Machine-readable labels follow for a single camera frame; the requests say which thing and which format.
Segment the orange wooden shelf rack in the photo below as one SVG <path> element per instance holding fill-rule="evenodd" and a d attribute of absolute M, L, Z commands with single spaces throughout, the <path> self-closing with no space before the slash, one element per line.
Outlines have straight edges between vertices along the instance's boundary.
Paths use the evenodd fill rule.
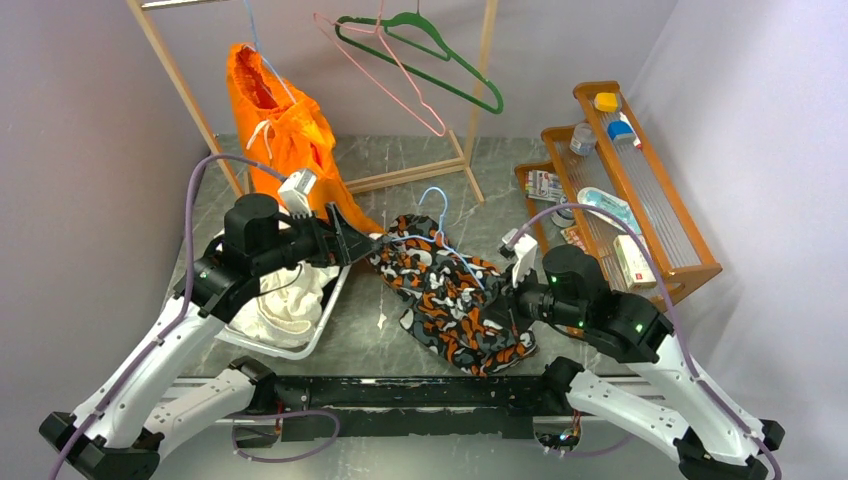
<path fill-rule="evenodd" d="M 621 108 L 631 120 L 642 142 L 642 149 L 632 143 L 613 143 L 606 133 L 609 122 L 619 120 L 619 111 L 606 113 L 593 106 L 599 92 L 620 94 L 615 81 L 578 84 L 573 95 L 597 137 L 595 150 L 586 157 L 575 155 L 569 147 L 573 127 L 550 127 L 541 138 L 548 159 L 541 163 L 523 164 L 515 169 L 523 180 L 530 170 L 546 170 L 559 176 L 566 197 L 574 201 L 584 187 L 596 187 L 630 204 L 641 228 L 650 254 L 673 303 L 679 303 L 718 275 L 722 267 L 715 259 L 703 235 L 672 183 L 647 132 L 637 119 L 626 98 Z"/>

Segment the patterned dark shorts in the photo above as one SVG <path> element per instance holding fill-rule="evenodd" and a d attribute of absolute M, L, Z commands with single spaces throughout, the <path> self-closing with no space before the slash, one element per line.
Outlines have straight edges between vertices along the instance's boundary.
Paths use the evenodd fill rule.
<path fill-rule="evenodd" d="M 441 246 L 393 237 L 431 236 L 437 221 L 429 216 L 398 216 L 381 247 L 367 258 L 383 282 L 404 302 L 399 325 L 427 350 L 461 372 L 486 377 L 533 356 L 538 349 L 532 328 L 513 332 L 493 321 L 493 300 L 504 275 L 496 265 L 461 254 L 485 288 L 481 290 L 465 267 Z"/>

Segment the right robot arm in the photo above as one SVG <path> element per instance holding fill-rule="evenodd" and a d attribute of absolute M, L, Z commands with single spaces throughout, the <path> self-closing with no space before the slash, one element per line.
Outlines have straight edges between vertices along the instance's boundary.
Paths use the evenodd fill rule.
<path fill-rule="evenodd" d="M 502 296 L 511 318 L 564 328 L 630 368 L 668 403 L 653 403 L 558 357 L 541 376 L 539 398 L 548 412 L 572 408 L 604 419 L 667 455 L 687 479 L 779 478 L 777 467 L 764 462 L 779 448 L 784 428 L 733 402 L 685 354 L 666 315 L 645 297 L 612 289 L 599 262 L 577 246 L 545 253 L 540 282 L 533 267 L 537 247 L 517 230 L 502 239 L 500 253 L 511 262 Z"/>

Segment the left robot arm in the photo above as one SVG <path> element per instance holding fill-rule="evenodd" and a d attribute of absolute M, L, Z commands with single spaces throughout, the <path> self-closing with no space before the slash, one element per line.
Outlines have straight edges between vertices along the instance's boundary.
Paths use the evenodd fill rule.
<path fill-rule="evenodd" d="M 70 412 L 53 412 L 41 437 L 59 463 L 88 479 L 148 479 L 176 447 L 228 415 L 261 416 L 277 400 L 275 375 L 246 358 L 170 402 L 162 397 L 187 360 L 261 293 L 283 269 L 345 267 L 376 248 L 339 206 L 308 205 L 308 171 L 283 183 L 275 199 L 251 193 L 226 212 L 222 234 L 188 267 L 154 326 L 111 377 Z"/>

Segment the pink hanger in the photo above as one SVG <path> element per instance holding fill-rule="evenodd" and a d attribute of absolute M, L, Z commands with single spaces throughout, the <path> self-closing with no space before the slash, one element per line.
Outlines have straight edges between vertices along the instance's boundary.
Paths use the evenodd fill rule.
<path fill-rule="evenodd" d="M 321 11 L 312 13 L 312 21 L 335 50 L 356 71 L 367 78 L 371 86 L 377 88 L 384 97 L 390 99 L 394 105 L 402 109 L 430 134 L 445 137 L 448 133 L 448 126 L 433 105 L 426 100 L 415 76 L 402 65 L 397 50 L 390 46 L 388 37 L 381 29 L 381 22 L 385 18 L 385 8 L 385 1 L 373 1 L 372 13 L 369 15 L 370 18 L 375 19 L 373 25 L 343 24 L 339 21 L 339 18 L 344 13 L 331 16 Z M 374 49 L 379 53 L 387 54 L 393 60 L 393 63 L 368 55 L 366 52 L 344 42 L 335 33 L 336 27 L 342 33 L 347 33 L 354 39 L 360 37 L 364 40 L 375 41 Z"/>

